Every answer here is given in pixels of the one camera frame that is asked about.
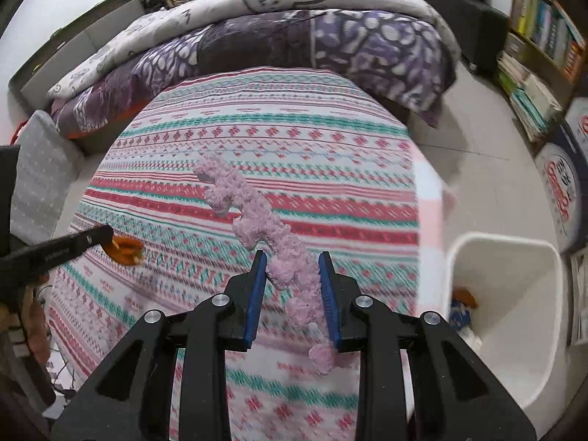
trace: trash bin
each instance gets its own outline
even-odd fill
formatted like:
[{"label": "trash bin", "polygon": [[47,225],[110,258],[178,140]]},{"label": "trash bin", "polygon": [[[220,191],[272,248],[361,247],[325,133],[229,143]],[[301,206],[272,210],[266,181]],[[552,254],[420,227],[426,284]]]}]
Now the trash bin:
[{"label": "trash bin", "polygon": [[481,360],[525,411],[537,434],[545,432],[560,413],[544,412],[549,393],[543,392],[558,351],[565,349],[564,283],[557,250],[543,240],[468,233],[454,242],[447,263],[448,282],[467,288],[478,303],[472,330],[482,341]]}]

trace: pink plush strip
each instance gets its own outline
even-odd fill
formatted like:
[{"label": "pink plush strip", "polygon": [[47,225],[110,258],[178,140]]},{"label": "pink plush strip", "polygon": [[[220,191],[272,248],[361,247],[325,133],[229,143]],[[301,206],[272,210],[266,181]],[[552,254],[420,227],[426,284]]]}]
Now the pink plush strip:
[{"label": "pink plush strip", "polygon": [[[193,171],[200,181],[214,184],[205,192],[205,198],[218,215],[225,216],[231,207],[241,211],[240,218],[233,221],[233,231],[243,246],[254,250],[258,242],[265,241],[272,251],[266,272],[277,290],[289,287],[292,291],[286,313],[293,325],[304,327],[316,322],[320,331],[327,333],[314,255],[306,251],[290,226],[272,213],[266,198],[220,157],[203,157]],[[334,348],[327,338],[313,346],[309,356],[320,373],[326,374],[334,366]]]}]

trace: orange fuzzy object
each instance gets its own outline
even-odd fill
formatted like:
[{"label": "orange fuzzy object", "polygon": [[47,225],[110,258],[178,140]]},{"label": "orange fuzzy object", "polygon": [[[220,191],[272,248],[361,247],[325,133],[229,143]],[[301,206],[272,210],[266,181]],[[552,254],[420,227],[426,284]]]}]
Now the orange fuzzy object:
[{"label": "orange fuzzy object", "polygon": [[115,235],[110,244],[102,244],[107,255],[122,265],[139,265],[143,261],[143,244],[136,239]]},{"label": "orange fuzzy object", "polygon": [[477,308],[476,299],[466,288],[456,288],[453,291],[453,298],[462,302],[466,307]]}]

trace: striped tablecloth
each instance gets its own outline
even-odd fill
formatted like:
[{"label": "striped tablecloth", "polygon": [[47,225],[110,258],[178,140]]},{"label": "striped tablecloth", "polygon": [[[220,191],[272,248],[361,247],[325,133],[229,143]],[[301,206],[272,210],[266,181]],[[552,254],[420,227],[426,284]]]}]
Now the striped tablecloth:
[{"label": "striped tablecloth", "polygon": [[[188,311],[249,269],[229,212],[204,202],[192,173],[220,154],[318,255],[395,311],[444,311],[442,182],[401,123],[353,83],[322,70],[258,68],[167,90],[111,147],[72,222],[108,223],[145,243],[122,267],[100,248],[53,275],[49,323],[83,380],[153,308]],[[267,285],[258,337],[227,353],[232,434],[239,440],[353,439],[359,366],[319,375],[312,329],[287,321],[291,296]],[[178,376],[182,356],[179,356]],[[171,437],[177,435],[177,405]]]}]

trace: purple bed sheet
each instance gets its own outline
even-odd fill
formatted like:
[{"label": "purple bed sheet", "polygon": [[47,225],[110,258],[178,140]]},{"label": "purple bed sheet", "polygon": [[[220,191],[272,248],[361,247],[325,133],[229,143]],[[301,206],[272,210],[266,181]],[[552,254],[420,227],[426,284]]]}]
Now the purple bed sheet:
[{"label": "purple bed sheet", "polygon": [[138,54],[52,117],[61,135],[75,139],[132,119],[183,80],[257,66],[330,69],[431,126],[456,78],[439,34],[416,18],[380,10],[268,12],[221,21]]}]

